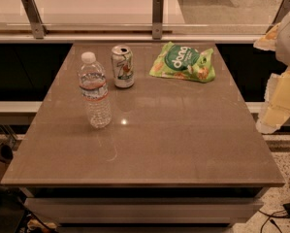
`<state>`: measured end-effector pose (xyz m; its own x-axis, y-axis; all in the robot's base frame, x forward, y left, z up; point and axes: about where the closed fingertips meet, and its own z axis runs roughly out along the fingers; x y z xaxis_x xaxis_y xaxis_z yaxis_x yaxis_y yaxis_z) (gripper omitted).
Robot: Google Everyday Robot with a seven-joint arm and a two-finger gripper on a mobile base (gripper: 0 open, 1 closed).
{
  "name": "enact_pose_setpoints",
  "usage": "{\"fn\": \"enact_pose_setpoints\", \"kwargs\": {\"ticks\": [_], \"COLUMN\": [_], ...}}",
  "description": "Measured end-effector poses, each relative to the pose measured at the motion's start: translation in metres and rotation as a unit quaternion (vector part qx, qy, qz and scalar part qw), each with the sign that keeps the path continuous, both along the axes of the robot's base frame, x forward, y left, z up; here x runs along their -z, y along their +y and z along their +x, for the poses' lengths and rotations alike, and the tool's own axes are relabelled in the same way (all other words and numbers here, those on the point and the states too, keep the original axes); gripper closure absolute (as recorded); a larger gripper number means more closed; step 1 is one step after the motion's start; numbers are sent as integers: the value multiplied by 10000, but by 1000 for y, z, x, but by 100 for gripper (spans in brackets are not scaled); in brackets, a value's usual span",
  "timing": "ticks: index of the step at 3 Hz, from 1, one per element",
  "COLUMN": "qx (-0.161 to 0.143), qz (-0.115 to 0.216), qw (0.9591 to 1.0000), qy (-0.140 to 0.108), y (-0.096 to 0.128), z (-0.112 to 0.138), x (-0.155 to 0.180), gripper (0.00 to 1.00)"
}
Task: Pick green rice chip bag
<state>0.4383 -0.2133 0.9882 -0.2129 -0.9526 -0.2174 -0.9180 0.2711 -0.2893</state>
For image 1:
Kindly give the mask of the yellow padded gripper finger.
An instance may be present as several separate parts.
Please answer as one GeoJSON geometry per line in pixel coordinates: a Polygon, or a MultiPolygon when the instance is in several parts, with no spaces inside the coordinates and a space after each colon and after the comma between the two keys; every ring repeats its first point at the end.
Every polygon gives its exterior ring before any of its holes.
{"type": "Polygon", "coordinates": [[[280,24],[277,23],[273,28],[271,28],[264,36],[259,38],[254,44],[253,47],[258,50],[276,50],[276,38],[277,31],[280,24]]]}
{"type": "Polygon", "coordinates": [[[290,118],[290,67],[281,75],[271,74],[256,122],[262,134],[272,134],[290,118]]]}

